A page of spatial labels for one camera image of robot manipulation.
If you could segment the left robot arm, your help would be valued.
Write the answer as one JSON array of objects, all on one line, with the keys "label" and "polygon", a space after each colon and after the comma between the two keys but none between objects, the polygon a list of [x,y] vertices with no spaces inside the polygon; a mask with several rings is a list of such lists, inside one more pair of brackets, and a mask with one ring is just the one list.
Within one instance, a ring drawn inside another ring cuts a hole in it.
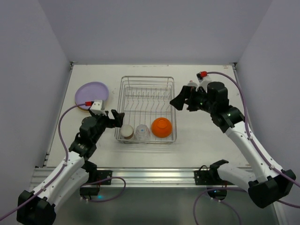
[{"label": "left robot arm", "polygon": [[97,165],[89,158],[107,128],[120,128],[125,114],[111,110],[95,114],[82,120],[79,132],[66,152],[66,156],[52,173],[32,191],[24,190],[18,197],[16,220],[23,225],[52,225],[61,206],[74,191],[85,185],[103,184],[97,180]]}]

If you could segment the aluminium mounting rail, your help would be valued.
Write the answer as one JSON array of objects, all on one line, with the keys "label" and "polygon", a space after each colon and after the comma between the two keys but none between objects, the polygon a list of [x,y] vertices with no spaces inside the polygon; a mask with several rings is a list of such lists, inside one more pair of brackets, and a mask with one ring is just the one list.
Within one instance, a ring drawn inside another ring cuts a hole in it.
[{"label": "aluminium mounting rail", "polygon": [[[52,172],[54,168],[36,168],[31,178],[29,190],[32,190],[40,183],[47,184],[48,181],[44,181]],[[237,187],[233,183],[227,181],[225,184],[209,184],[208,182],[200,182],[200,185],[196,185],[194,178],[194,171],[198,171],[195,168],[184,168],[184,169],[147,169],[147,168],[108,168],[111,170],[113,177],[121,177],[126,182],[126,188],[190,188],[200,186],[224,186]],[[86,182],[89,179],[89,173],[82,168],[78,169],[70,178],[67,180],[75,182],[81,180]],[[111,188],[122,188],[124,182],[120,179],[113,179],[109,185],[102,185],[104,187]]]}]

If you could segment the orange bowl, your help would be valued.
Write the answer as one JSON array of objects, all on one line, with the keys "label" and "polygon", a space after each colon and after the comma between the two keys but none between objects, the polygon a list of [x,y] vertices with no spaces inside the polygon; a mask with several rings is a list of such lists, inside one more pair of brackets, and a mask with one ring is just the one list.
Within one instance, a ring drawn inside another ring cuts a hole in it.
[{"label": "orange bowl", "polygon": [[172,133],[173,127],[167,118],[160,117],[152,122],[151,131],[158,138],[166,138]]}]

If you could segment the tan plastic plate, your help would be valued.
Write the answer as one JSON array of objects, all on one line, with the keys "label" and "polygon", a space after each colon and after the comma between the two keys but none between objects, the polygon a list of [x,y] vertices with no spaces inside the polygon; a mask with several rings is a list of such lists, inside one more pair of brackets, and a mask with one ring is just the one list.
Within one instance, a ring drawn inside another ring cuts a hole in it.
[{"label": "tan plastic plate", "polygon": [[84,111],[84,112],[87,112],[88,109],[89,109],[89,107],[88,107],[88,106],[85,106],[85,105],[78,106],[77,108],[80,109],[80,110],[82,110],[82,111]]}]

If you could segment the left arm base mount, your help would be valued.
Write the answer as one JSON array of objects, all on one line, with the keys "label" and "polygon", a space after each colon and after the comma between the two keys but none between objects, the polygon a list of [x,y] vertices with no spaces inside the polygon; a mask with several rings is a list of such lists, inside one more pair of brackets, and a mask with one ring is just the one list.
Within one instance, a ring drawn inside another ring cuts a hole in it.
[{"label": "left arm base mount", "polygon": [[[82,169],[89,174],[86,184],[110,178],[113,174],[112,170],[98,170],[97,165],[89,161],[85,162],[85,164],[82,166]],[[100,184],[80,187],[80,195],[83,197],[89,197],[90,199],[92,196],[97,196],[100,191],[101,184],[110,185],[111,181],[108,180]]]}]

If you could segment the white brown cup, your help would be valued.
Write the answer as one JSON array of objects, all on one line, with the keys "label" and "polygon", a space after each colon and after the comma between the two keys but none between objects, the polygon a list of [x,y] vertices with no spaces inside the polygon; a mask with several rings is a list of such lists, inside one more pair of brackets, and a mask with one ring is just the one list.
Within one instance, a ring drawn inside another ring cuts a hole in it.
[{"label": "white brown cup", "polygon": [[134,129],[131,125],[125,124],[120,128],[120,135],[125,140],[134,139]]}]

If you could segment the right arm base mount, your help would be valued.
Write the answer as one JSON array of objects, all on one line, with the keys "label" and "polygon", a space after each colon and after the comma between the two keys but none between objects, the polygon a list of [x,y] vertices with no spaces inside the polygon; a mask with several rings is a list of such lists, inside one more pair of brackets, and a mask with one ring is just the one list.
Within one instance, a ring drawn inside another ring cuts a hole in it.
[{"label": "right arm base mount", "polygon": [[[226,180],[222,180],[218,173],[217,169],[229,162],[222,159],[219,160],[210,166],[202,165],[198,170],[194,171],[194,180],[196,185],[205,185],[206,189],[212,189],[212,186],[221,186],[222,188],[226,188],[228,182]],[[224,200],[227,196],[227,190],[211,190],[207,192],[207,195],[214,200]]]}]

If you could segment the purple plate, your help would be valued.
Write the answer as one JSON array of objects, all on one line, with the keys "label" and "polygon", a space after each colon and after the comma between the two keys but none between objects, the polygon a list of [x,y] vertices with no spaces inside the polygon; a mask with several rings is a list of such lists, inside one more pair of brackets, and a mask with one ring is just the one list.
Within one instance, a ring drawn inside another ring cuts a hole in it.
[{"label": "purple plate", "polygon": [[109,89],[102,82],[89,82],[82,85],[75,93],[75,103],[82,104],[88,101],[102,100],[105,108],[109,97]]}]

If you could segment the clear glass cup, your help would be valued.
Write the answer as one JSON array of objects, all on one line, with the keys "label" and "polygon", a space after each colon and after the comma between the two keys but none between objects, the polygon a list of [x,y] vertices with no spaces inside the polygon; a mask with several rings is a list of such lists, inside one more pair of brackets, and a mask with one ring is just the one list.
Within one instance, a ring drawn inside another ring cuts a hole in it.
[{"label": "clear glass cup", "polygon": [[135,138],[138,141],[149,141],[150,140],[150,129],[144,125],[140,124],[135,129]]}]

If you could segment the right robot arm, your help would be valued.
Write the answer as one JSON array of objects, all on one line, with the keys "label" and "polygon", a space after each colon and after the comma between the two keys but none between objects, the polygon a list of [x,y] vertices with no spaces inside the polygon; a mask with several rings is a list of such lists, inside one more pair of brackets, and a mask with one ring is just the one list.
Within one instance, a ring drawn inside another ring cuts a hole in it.
[{"label": "right robot arm", "polygon": [[284,170],[258,142],[242,112],[229,104],[228,89],[222,82],[210,82],[206,89],[183,86],[170,105],[179,111],[187,105],[190,112],[209,113],[213,123],[234,142],[252,168],[252,172],[246,172],[231,166],[227,160],[219,160],[210,165],[212,179],[242,188],[262,209],[289,194],[295,173]]}]

